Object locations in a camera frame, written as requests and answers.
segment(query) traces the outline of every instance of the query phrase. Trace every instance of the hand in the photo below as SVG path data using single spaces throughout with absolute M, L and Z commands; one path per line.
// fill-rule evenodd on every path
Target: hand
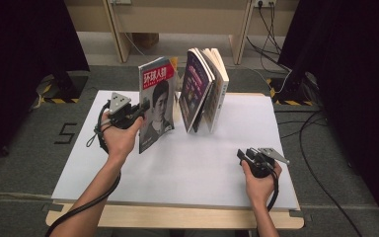
M 103 113 L 102 120 L 108 119 L 108 113 Z M 104 141 L 109 149 L 109 159 L 118 159 L 122 166 L 125 158 L 134 148 L 134 141 L 138 129 L 143 124 L 143 118 L 139 117 L 128 129 L 119 129 L 115 126 L 103 125 Z
M 266 206 L 266 202 L 273 191 L 273 178 L 271 175 L 265 178 L 256 178 L 252 172 L 249 164 L 244 160 L 242 161 L 242 168 L 245 173 L 246 178 L 246 193 L 251 201 L 251 205 L 255 206 Z M 279 178 L 281 174 L 281 167 L 278 162 L 275 162 L 273 170 L 276 176 Z

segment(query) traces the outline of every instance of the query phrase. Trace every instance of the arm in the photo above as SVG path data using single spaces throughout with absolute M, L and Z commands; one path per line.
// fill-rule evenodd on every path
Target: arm
M 102 120 L 107 117 L 107 114 L 103 114 Z M 129 129 L 122 130 L 112 126 L 104 131 L 104 140 L 110 151 L 109 158 L 71 209 L 100 197 L 113 185 L 127 155 L 134 147 L 135 136 L 142 123 L 143 119 L 138 118 Z M 94 236 L 106 202 L 105 199 L 67 219 L 57 226 L 50 236 Z
M 279 236 L 266 209 L 266 202 L 273 191 L 272 176 L 255 178 L 246 161 L 242 161 L 242 168 L 246 177 L 246 192 L 257 221 L 258 233 L 260 236 Z M 274 171 L 279 177 L 282 170 L 278 162 L 275 162 Z

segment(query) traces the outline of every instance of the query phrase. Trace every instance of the wrist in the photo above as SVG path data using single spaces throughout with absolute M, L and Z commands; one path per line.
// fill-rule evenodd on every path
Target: wrist
M 252 209 L 254 212 L 267 212 L 266 202 L 263 201 L 253 201 Z
M 122 165 L 125 162 L 125 157 L 123 155 L 109 155 L 109 158 L 107 159 L 106 166 L 109 169 L 120 171 L 122 168 Z

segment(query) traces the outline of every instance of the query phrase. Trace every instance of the electrical socket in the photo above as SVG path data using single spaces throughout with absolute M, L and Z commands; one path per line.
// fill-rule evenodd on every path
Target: electrical socket
M 262 1 L 263 1 L 263 8 L 270 8 L 269 3 L 271 3 L 271 2 L 273 3 L 273 6 L 275 7 L 276 0 L 262 0 Z M 259 2 L 260 2 L 260 0 L 256 0 L 254 7 L 258 7 Z

